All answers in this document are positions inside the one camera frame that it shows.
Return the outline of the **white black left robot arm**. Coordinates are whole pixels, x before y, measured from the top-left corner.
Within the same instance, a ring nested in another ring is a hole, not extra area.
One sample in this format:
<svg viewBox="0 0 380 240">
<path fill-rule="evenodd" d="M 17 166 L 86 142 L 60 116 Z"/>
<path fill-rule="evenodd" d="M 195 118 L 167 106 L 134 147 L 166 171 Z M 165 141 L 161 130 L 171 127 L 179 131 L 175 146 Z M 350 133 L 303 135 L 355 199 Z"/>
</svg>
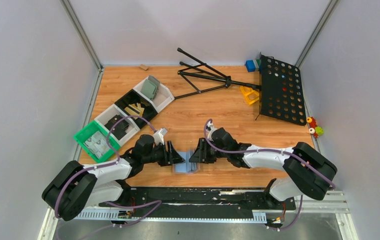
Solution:
<svg viewBox="0 0 380 240">
<path fill-rule="evenodd" d="M 184 162 L 172 142 L 156 143 L 153 136 L 144 134 L 117 159 L 88 165 L 68 162 L 43 190 L 41 198 L 57 218 L 69 221 L 88 206 L 122 200 L 122 194 L 130 188 L 126 179 L 140 173 L 145 164 L 166 167 Z"/>
</svg>

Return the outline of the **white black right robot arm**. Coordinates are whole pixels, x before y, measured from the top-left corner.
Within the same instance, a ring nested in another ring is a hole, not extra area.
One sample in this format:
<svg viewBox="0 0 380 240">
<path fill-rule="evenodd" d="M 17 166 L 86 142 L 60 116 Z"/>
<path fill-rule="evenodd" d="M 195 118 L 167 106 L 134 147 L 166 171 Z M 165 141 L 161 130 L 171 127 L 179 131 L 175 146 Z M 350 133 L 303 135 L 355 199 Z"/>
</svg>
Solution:
<svg viewBox="0 0 380 240">
<path fill-rule="evenodd" d="M 305 142 L 287 148 L 260 147 L 237 142 L 222 127 L 208 126 L 189 161 L 212 164 L 221 158 L 237 168 L 286 172 L 287 178 L 271 180 L 266 189 L 267 197 L 277 202 L 301 195 L 321 201 L 329 189 L 335 188 L 337 167 Z"/>
</svg>

